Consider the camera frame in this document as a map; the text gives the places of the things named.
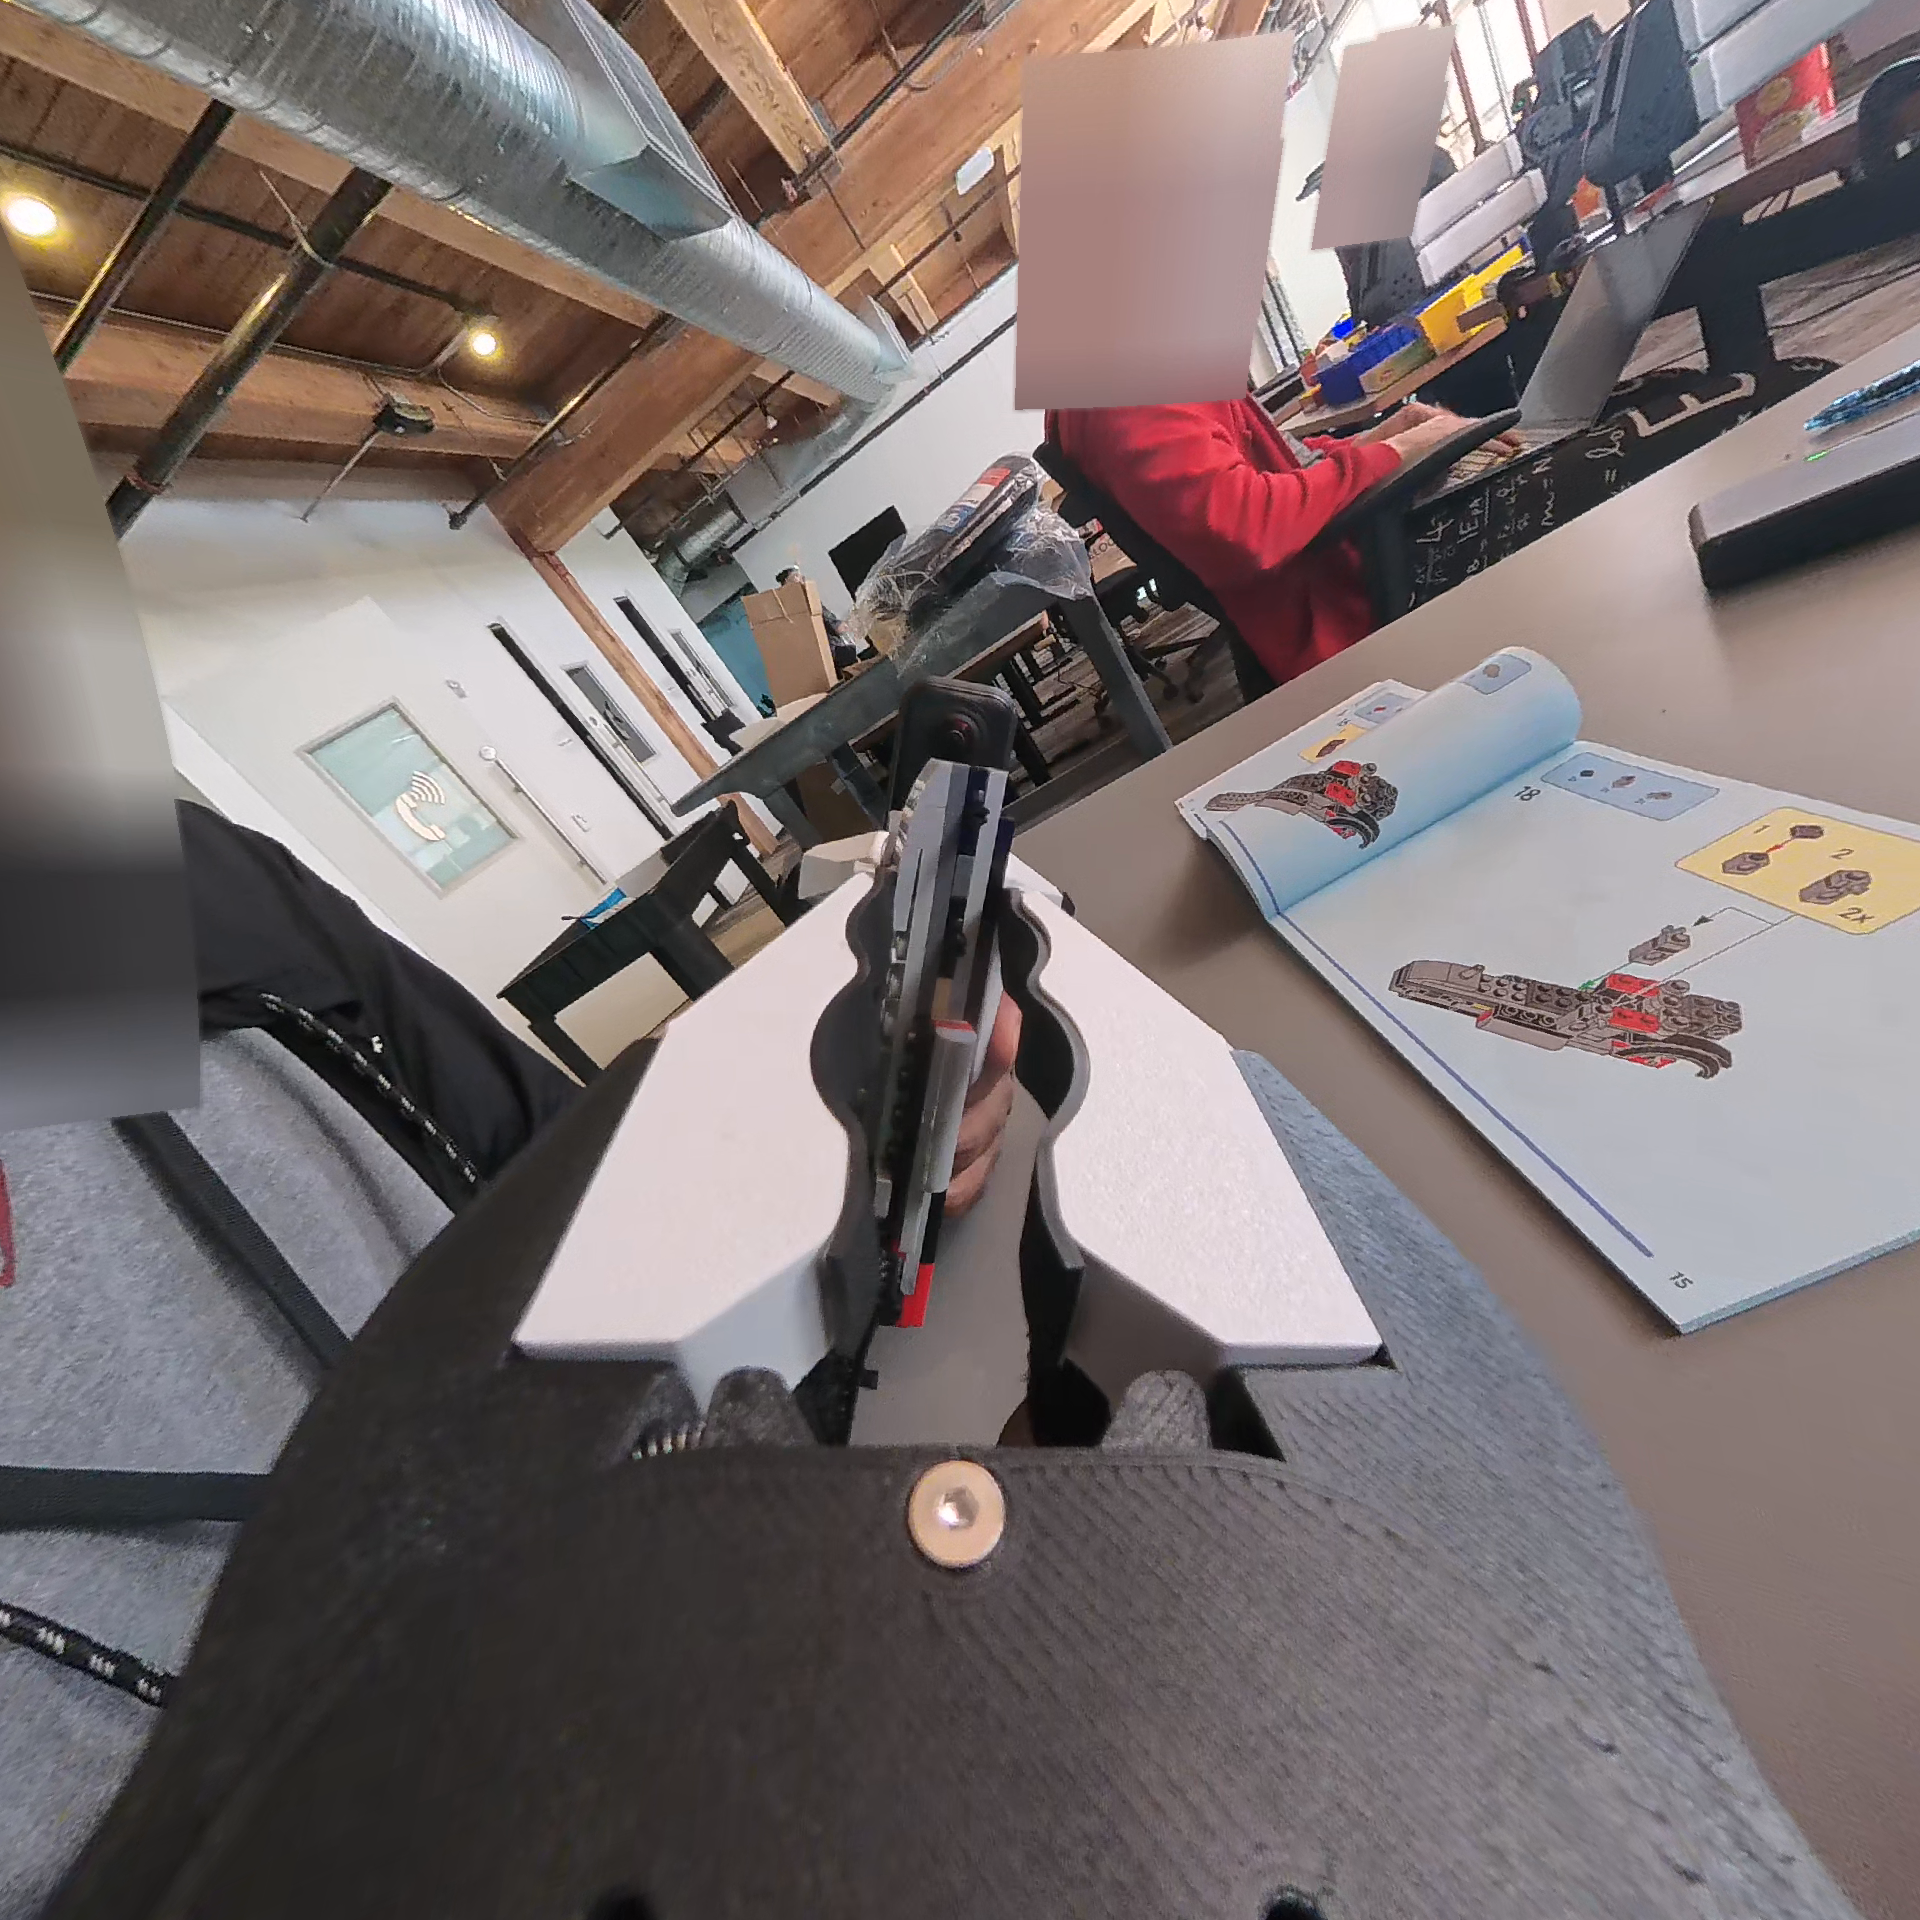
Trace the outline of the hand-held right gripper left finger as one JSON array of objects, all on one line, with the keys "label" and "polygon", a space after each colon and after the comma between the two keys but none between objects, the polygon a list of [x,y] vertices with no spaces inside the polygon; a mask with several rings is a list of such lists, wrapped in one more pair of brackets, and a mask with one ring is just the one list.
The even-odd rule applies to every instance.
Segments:
[{"label": "hand-held right gripper left finger", "polygon": [[879,1320],[874,1109],[893,885],[852,878],[664,1028],[515,1330],[852,1401]]}]

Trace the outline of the red canister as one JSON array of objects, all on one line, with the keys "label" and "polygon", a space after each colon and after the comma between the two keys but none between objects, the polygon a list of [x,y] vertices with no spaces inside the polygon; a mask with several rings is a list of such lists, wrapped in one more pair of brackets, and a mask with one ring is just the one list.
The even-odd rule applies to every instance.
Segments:
[{"label": "red canister", "polygon": [[1819,42],[1735,105],[1743,168],[1755,172],[1794,152],[1810,130],[1823,129],[1834,115],[1834,60],[1829,44]]}]

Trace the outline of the cardboard box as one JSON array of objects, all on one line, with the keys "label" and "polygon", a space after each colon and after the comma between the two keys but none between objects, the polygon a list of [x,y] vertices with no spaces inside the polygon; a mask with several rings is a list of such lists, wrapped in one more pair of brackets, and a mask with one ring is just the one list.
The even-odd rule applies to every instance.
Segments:
[{"label": "cardboard box", "polygon": [[826,605],[812,580],[795,576],[773,589],[747,593],[741,596],[741,610],[750,622],[774,708],[826,697],[837,685]]}]

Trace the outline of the blue pen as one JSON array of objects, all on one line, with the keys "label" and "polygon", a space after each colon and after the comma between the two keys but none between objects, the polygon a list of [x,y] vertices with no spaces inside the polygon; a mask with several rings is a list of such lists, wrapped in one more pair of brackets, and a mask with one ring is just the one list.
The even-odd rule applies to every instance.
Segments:
[{"label": "blue pen", "polygon": [[1829,434],[1842,425],[1854,425],[1859,420],[1871,419],[1884,414],[1885,410],[1907,405],[1918,396],[1920,387],[1920,365],[1918,361],[1908,363],[1907,369],[1894,369],[1882,377],[1866,382],[1859,389],[1852,389],[1829,402],[1823,402],[1813,417],[1806,420],[1806,433]]}]

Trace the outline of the brick instruction booklet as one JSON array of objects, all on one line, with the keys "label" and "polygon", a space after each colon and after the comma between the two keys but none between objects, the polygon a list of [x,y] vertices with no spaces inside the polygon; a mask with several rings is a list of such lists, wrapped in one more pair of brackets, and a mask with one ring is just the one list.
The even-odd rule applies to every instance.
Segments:
[{"label": "brick instruction booklet", "polygon": [[1579,730],[1511,646],[1178,809],[1670,1329],[1916,1244],[1916,826]]}]

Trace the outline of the person's left hand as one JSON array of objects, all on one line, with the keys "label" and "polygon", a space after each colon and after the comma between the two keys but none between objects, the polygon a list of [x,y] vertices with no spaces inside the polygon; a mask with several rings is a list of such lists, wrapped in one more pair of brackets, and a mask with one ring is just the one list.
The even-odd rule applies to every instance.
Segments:
[{"label": "person's left hand", "polygon": [[1020,1043],[1021,1010],[1013,995],[1003,992],[982,1064],[966,1090],[943,1196],[947,1220],[966,1217],[992,1179],[1013,1118]]}]

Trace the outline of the person's black jacket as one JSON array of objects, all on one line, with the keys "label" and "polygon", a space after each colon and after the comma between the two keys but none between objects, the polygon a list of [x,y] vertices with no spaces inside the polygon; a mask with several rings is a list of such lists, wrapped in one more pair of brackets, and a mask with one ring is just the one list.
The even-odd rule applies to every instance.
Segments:
[{"label": "person's black jacket", "polygon": [[581,1088],[284,843],[175,805],[206,1040],[263,1030],[450,1210]]}]

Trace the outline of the silver ventilation duct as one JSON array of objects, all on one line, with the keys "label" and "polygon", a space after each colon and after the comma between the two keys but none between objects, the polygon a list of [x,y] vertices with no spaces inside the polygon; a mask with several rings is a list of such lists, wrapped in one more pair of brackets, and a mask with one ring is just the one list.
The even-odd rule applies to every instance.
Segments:
[{"label": "silver ventilation duct", "polygon": [[728,205],[588,5],[30,5],[606,290],[860,402],[910,370]]}]

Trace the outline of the grey desk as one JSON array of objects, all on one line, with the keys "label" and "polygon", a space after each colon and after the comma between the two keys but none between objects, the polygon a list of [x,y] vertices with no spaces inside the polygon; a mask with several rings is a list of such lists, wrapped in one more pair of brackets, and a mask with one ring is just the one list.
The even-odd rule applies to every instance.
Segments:
[{"label": "grey desk", "polygon": [[1916,532],[1709,598],[1690,512],[1914,361],[1916,326],[1021,836],[1082,922],[1280,1067],[1544,1355],[1663,1560],[1720,1700],[1866,1916],[1916,1916],[1916,1251],[1669,1334],[1548,1203],[1271,933],[1178,797],[1378,680],[1499,636],[1583,736],[1916,820]]}]

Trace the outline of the yellow storage bin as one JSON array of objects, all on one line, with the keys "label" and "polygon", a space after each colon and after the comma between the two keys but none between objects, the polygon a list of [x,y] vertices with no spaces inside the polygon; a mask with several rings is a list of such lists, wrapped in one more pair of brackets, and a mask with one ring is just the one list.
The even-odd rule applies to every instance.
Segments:
[{"label": "yellow storage bin", "polygon": [[1432,356],[1462,352],[1503,325],[1499,278],[1499,275],[1460,278],[1421,305],[1408,325],[1420,332]]}]

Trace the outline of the black power bank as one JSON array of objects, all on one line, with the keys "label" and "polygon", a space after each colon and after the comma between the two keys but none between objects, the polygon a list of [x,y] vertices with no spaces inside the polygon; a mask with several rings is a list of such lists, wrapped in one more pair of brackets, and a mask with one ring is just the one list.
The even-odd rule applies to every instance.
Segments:
[{"label": "black power bank", "polygon": [[1704,497],[1686,520],[1708,594],[1733,593],[1918,523],[1918,420],[1819,449]]}]

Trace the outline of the black cloth with white writing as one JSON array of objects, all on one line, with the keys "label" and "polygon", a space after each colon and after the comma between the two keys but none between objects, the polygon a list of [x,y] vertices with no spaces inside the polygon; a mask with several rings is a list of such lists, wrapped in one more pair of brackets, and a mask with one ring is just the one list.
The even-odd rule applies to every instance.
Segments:
[{"label": "black cloth with white writing", "polygon": [[1836,369],[1834,358],[1796,355],[1757,373],[1656,369],[1623,382],[1592,425],[1408,517],[1408,580],[1394,617],[1508,561]]}]

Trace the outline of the grey brick model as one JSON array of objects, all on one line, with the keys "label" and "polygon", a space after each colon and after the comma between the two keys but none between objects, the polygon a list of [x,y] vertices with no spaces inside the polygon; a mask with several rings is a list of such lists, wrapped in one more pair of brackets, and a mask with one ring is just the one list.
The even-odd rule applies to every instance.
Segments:
[{"label": "grey brick model", "polygon": [[926,1321],[958,1137],[999,1018],[1006,789],[1002,769],[927,758],[879,872],[893,885],[870,1099],[884,1326]]}]

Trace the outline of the person's grey shirt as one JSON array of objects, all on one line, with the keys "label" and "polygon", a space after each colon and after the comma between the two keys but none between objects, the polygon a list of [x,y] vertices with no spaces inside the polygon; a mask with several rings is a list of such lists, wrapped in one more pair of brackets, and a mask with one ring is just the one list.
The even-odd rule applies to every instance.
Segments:
[{"label": "person's grey shirt", "polygon": [[[348,1330],[448,1224],[288,1050],[207,1040],[181,1128]],[[108,1123],[4,1138],[3,1453],[15,1467],[264,1473],[319,1369]],[[235,1530],[6,1530],[3,1596],[181,1673]],[[152,1736],[156,1708],[3,1650],[3,1913],[37,1916]]]}]

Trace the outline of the clear plastic wrapped bundle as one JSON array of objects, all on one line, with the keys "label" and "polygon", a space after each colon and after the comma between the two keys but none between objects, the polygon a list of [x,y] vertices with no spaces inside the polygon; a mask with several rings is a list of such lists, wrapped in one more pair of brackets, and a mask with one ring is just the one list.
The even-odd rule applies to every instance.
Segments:
[{"label": "clear plastic wrapped bundle", "polygon": [[933,523],[886,544],[855,589],[847,633],[892,653],[992,572],[1054,596],[1092,594],[1087,547],[1045,501],[1047,481],[1031,452],[990,465]]}]

